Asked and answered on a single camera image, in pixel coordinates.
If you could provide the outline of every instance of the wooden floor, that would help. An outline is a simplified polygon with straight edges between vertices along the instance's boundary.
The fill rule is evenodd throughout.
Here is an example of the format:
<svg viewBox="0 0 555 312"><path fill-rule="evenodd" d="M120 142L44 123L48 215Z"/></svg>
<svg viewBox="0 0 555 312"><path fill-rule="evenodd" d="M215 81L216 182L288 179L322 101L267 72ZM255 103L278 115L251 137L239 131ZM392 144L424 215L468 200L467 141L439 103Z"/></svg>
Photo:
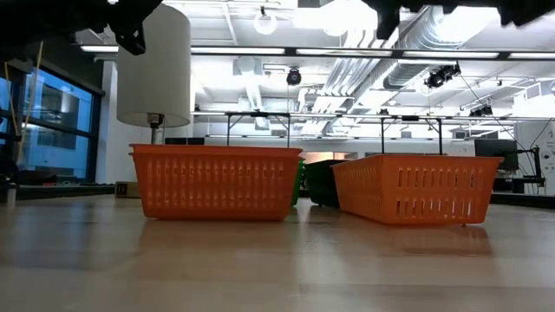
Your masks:
<svg viewBox="0 0 555 312"><path fill-rule="evenodd" d="M392 228L146 220L112 196L0 208L0 311L555 311L555 211Z"/></svg>

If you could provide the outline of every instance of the white wall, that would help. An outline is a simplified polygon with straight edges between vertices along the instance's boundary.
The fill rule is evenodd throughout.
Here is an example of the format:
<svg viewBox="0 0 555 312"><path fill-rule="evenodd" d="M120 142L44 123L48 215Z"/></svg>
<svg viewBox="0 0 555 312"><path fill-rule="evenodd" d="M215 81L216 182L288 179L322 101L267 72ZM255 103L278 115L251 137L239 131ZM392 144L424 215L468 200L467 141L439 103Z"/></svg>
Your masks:
<svg viewBox="0 0 555 312"><path fill-rule="evenodd" d="M115 62L104 62L102 89L106 95L101 101L96 182L136 181L130 144L150 144L150 128L129 126L117 120L117 78ZM166 137L193 136L193 124L166 129Z"/></svg>

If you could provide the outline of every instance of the orange basket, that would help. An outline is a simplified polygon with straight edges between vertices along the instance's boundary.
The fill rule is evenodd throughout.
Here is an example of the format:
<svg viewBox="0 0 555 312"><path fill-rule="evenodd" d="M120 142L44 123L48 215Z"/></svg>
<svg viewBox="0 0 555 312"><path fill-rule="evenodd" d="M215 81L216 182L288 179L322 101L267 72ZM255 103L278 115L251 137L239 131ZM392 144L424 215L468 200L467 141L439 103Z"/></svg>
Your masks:
<svg viewBox="0 0 555 312"><path fill-rule="evenodd" d="M132 145L145 216L283 220L303 150Z"/></svg>
<svg viewBox="0 0 555 312"><path fill-rule="evenodd" d="M342 211L384 224L478 224L502 160L383 154L332 167Z"/></svg>

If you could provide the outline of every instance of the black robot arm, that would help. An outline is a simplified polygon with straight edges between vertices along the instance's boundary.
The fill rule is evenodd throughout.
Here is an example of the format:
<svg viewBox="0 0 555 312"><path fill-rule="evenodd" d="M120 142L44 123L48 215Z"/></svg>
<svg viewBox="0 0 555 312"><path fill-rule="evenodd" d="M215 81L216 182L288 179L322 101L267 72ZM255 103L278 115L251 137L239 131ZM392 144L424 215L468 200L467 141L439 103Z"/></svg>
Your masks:
<svg viewBox="0 0 555 312"><path fill-rule="evenodd" d="M109 25L117 42L134 55L145 53L142 22L162 0L0 0L0 58L25 57L24 47L75 32L101 33Z"/></svg>

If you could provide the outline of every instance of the computer screen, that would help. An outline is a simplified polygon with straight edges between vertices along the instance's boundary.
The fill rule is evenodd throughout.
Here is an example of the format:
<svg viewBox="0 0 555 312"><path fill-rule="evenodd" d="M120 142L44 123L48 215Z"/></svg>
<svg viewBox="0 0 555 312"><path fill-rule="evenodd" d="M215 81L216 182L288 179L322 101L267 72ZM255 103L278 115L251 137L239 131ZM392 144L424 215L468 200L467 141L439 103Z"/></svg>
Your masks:
<svg viewBox="0 0 555 312"><path fill-rule="evenodd" d="M503 157L500 170L519 170L517 142L514 140L475 140L474 151L480 157Z"/></svg>

